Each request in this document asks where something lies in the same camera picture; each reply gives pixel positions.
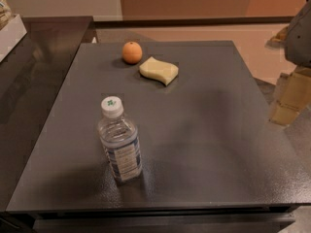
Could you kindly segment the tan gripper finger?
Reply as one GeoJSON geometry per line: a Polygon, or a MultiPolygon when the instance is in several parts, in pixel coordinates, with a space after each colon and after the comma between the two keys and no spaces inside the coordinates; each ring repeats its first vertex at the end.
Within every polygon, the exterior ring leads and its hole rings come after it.
{"type": "Polygon", "coordinates": [[[281,29],[276,35],[274,35],[271,38],[271,41],[273,43],[284,44],[285,41],[286,41],[286,38],[287,38],[288,29],[289,29],[288,26],[286,26],[283,29],[281,29]]]}
{"type": "Polygon", "coordinates": [[[311,103],[311,69],[297,66],[277,80],[269,120],[287,126],[311,103]]]}

